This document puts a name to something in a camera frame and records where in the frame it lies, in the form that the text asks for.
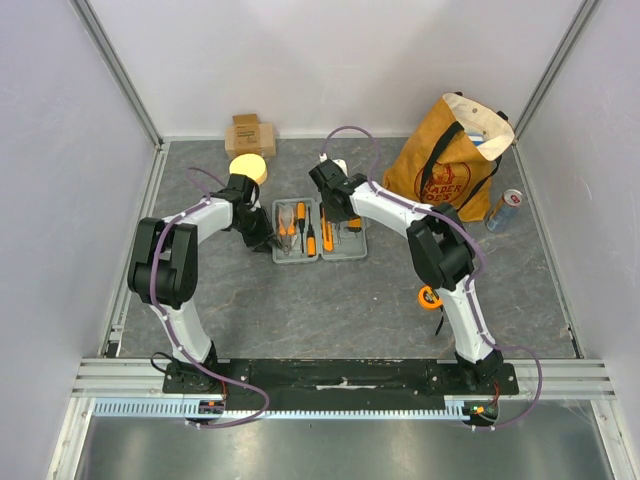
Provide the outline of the orange screwdriver thin shaft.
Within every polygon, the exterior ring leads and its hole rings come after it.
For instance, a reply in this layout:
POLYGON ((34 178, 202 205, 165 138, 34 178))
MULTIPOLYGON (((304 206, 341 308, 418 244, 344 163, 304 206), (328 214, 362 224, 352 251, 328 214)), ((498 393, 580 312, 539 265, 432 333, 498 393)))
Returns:
POLYGON ((306 214, 307 214, 306 203, 299 202, 296 206, 296 219, 297 219, 297 226, 298 226, 299 237, 300 237, 300 251, 302 254, 305 254, 305 249, 306 249, 306 240, 305 240, 305 233, 306 233, 306 226, 307 226, 306 214))

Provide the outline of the orange tape measure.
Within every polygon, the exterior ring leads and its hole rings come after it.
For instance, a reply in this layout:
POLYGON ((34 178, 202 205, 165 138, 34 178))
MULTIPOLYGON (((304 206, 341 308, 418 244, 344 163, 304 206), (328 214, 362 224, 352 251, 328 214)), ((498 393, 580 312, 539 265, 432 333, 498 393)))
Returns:
POLYGON ((422 308, 429 311, 438 311, 440 314, 439 323, 435 330, 435 335, 438 336, 444 325, 444 306, 443 301, 437 294, 437 292, 430 286, 425 285, 421 288, 418 294, 418 301, 422 308))

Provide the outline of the orange utility knife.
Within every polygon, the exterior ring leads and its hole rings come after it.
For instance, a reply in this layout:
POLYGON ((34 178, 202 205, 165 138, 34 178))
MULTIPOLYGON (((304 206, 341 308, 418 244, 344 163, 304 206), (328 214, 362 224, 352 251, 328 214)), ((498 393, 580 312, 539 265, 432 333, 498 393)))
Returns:
POLYGON ((334 250, 334 240, 331 223, 327 220, 325 209, 320 208, 320 217, 322 225, 323 250, 332 252, 334 250))

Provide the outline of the grey plastic tool case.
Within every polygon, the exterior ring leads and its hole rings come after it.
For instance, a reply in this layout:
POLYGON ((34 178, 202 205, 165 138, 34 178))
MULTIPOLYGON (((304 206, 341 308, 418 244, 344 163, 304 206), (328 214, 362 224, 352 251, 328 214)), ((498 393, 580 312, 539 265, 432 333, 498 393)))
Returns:
POLYGON ((347 228, 347 222, 331 223, 334 250, 332 252, 325 252, 323 250, 322 239, 322 225, 320 217, 321 205, 318 201, 312 198, 291 198, 276 200, 271 207, 272 221, 275 227, 277 246, 272 253, 272 260, 275 264, 302 264, 314 262, 320 258, 326 261, 346 261, 346 260, 360 260, 366 257, 368 253, 366 232, 364 222, 362 221, 362 231, 353 233, 347 228), (294 204, 295 209, 299 202, 305 202, 307 208, 311 208, 312 222, 314 225, 316 242, 317 242, 317 255, 314 257, 308 257, 305 249, 305 254, 300 251, 300 237, 296 220, 296 239, 293 245, 292 253, 287 256, 283 253, 281 244, 278 237, 277 229, 277 212, 280 204, 294 204))

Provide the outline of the orange screwdriver thick shaft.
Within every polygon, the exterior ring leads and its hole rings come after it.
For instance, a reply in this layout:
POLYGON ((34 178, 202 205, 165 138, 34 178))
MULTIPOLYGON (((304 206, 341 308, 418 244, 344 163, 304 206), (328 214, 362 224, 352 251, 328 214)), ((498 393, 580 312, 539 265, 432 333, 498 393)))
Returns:
POLYGON ((308 257, 314 257, 317 255, 317 242, 310 207, 307 208, 307 220, 306 253, 308 257))

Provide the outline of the orange handled pliers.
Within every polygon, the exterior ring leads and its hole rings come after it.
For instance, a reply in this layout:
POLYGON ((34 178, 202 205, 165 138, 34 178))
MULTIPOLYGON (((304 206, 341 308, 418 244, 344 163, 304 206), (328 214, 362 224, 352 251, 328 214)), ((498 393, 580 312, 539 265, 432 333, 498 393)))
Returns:
POLYGON ((296 209, 294 204, 280 204, 277 212, 278 237, 282 251, 289 256, 296 239, 296 209))

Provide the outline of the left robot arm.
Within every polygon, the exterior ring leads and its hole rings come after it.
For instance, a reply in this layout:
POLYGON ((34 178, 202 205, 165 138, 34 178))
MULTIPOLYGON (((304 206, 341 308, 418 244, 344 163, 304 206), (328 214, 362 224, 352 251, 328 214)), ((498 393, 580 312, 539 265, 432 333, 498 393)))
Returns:
POLYGON ((199 278, 199 246, 219 231, 235 230, 252 252, 270 253, 273 226, 259 204, 259 185, 232 174, 227 185, 165 218, 139 221, 127 274, 128 288, 160 319, 172 344, 164 374, 166 393, 212 393, 223 385, 213 341, 193 300, 199 278))

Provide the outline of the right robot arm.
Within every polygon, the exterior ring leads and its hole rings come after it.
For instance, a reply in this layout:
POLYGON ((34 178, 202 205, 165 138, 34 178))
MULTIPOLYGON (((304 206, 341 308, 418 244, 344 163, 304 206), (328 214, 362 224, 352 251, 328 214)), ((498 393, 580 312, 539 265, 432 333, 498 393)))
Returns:
POLYGON ((326 155, 320 156, 309 175, 330 221, 370 219, 406 238, 417 276, 442 301, 453 330, 459 384, 469 393, 483 392, 502 367, 503 355, 487 328, 475 290, 478 245, 455 209, 407 200, 363 174, 349 177, 326 155))

